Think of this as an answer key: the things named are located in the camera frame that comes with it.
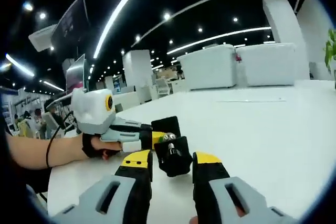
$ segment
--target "white tabletop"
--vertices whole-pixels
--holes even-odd
[[[218,156],[231,176],[262,193],[268,206],[300,218],[316,200],[336,164],[336,91],[333,82],[301,81],[295,87],[176,93],[118,113],[151,123],[177,115],[191,153]],[[55,215],[123,157],[91,159],[52,170],[48,211]],[[148,223],[188,223],[196,215],[191,173],[168,178],[153,164]]]

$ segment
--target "black cable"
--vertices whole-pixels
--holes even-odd
[[[73,111],[70,111],[66,116],[65,116],[65,118],[64,118],[64,122],[65,122],[65,120],[70,116],[70,115],[72,115],[73,114]],[[50,151],[50,147],[51,147],[51,143],[52,143],[52,141],[54,140],[54,138],[55,138],[55,136],[57,135],[57,133],[58,133],[58,131],[59,131],[59,129],[61,128],[61,125],[60,126],[58,126],[58,128],[57,128],[57,130],[54,132],[54,134],[52,135],[52,137],[51,137],[51,139],[50,139],[50,142],[49,142],[49,144],[48,144],[48,148],[47,148],[47,152],[46,152],[46,163],[47,163],[47,167],[48,168],[50,168],[50,166],[49,166],[49,151]]]

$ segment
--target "human hand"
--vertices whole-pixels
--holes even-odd
[[[109,154],[109,151],[121,151],[122,150],[122,144],[120,142],[110,142],[110,143],[105,143],[100,140],[100,137],[98,136],[93,136],[91,138],[91,145],[92,147],[96,150],[103,150],[102,151],[102,158],[104,160],[108,160],[109,157],[111,156]]]

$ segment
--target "potted plant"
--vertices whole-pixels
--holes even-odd
[[[335,89],[336,89],[336,30],[329,29],[329,39],[326,42],[325,48],[325,65],[329,71],[329,73],[333,76],[335,81]]]

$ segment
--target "computer screen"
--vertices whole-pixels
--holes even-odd
[[[90,23],[85,0],[75,0],[63,14],[51,36],[57,60],[62,63],[67,58],[77,58],[77,46],[89,31]]]
[[[88,65],[85,59],[85,54],[78,58],[74,64],[72,64],[67,70],[66,81],[67,81],[67,94],[70,94],[74,88],[88,89],[86,76],[88,75]]]

